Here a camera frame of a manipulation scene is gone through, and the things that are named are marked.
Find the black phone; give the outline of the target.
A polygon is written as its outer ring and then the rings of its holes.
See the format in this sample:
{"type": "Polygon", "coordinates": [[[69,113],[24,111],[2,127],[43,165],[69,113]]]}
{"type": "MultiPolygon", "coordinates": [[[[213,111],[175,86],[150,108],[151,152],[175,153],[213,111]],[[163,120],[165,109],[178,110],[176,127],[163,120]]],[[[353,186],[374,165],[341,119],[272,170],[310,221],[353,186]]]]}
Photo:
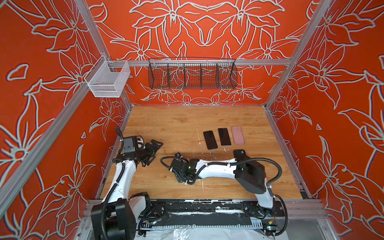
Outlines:
{"type": "Polygon", "coordinates": [[[215,150],[218,148],[217,141],[213,131],[203,132],[204,139],[208,150],[215,150]]]}

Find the black phone case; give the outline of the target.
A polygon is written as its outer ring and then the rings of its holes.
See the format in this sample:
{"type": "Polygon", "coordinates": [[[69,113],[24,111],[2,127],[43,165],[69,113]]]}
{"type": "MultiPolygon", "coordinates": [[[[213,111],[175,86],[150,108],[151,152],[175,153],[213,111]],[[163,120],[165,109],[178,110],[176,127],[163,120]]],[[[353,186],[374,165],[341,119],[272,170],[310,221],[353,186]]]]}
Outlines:
{"type": "Polygon", "coordinates": [[[245,159],[247,157],[245,150],[234,150],[235,159],[245,159]]]}

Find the pink clear phone case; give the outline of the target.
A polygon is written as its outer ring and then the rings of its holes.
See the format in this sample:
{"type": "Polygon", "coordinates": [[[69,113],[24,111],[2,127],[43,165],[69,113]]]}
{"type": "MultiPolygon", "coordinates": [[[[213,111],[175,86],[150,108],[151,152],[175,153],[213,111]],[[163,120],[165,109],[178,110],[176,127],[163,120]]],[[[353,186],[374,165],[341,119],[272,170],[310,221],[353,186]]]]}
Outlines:
{"type": "Polygon", "coordinates": [[[245,139],[242,128],[240,126],[231,127],[233,140],[236,145],[244,145],[245,139]]]}

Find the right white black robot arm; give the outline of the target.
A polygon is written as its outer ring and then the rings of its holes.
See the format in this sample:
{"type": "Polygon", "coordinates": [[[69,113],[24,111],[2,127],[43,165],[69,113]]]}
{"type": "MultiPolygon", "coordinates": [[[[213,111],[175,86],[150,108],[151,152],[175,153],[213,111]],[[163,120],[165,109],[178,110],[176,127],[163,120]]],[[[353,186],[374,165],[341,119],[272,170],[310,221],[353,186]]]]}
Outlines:
{"type": "Polygon", "coordinates": [[[271,159],[250,158],[244,150],[234,150],[234,158],[226,161],[187,160],[179,153],[171,157],[170,165],[165,163],[165,159],[165,157],[161,158],[162,165],[175,174],[179,183],[193,185],[197,180],[205,178],[233,179],[246,191],[256,196],[259,207],[263,209],[274,207],[275,200],[271,184],[281,177],[282,168],[271,159]],[[275,177],[267,179],[262,162],[277,168],[278,173],[275,177]]]}

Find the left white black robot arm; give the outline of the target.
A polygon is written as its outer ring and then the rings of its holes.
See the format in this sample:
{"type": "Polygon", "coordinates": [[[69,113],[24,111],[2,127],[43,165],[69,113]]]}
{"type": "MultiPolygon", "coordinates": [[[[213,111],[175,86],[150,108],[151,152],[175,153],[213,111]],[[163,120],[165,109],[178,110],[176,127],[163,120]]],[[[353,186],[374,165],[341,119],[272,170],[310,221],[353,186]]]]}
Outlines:
{"type": "Polygon", "coordinates": [[[163,143],[145,143],[141,136],[123,138],[117,156],[113,182],[102,202],[93,206],[91,220],[97,240],[132,240],[143,222],[155,222],[166,214],[164,204],[152,205],[148,193],[128,196],[139,165],[148,166],[163,143]]]}

